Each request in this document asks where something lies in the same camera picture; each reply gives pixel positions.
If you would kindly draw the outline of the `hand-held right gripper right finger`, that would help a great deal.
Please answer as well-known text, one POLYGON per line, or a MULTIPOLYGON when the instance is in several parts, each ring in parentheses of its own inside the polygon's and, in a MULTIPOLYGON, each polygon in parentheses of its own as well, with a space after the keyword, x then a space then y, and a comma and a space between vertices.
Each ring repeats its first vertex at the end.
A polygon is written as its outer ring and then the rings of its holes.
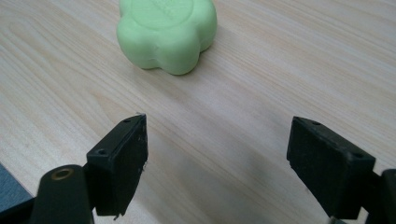
POLYGON ((375 158, 325 125, 292 119, 287 160, 330 217, 355 219, 375 158))

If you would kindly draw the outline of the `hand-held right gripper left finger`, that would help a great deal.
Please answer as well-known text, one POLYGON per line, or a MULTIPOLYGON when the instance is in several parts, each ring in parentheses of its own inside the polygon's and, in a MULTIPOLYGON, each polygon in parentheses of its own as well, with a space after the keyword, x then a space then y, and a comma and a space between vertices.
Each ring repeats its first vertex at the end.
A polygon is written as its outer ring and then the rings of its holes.
POLYGON ((85 173, 98 216, 123 216, 148 160, 147 116, 118 123, 88 153, 85 173))

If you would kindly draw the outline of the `green flower-shaped soap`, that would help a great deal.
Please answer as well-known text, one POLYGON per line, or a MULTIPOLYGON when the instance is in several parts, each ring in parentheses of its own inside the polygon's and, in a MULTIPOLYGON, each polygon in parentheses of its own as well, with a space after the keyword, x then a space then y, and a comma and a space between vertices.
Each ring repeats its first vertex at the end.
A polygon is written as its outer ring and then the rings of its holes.
POLYGON ((212 0, 120 0, 120 49, 142 69, 185 75, 211 46, 216 32, 212 0))

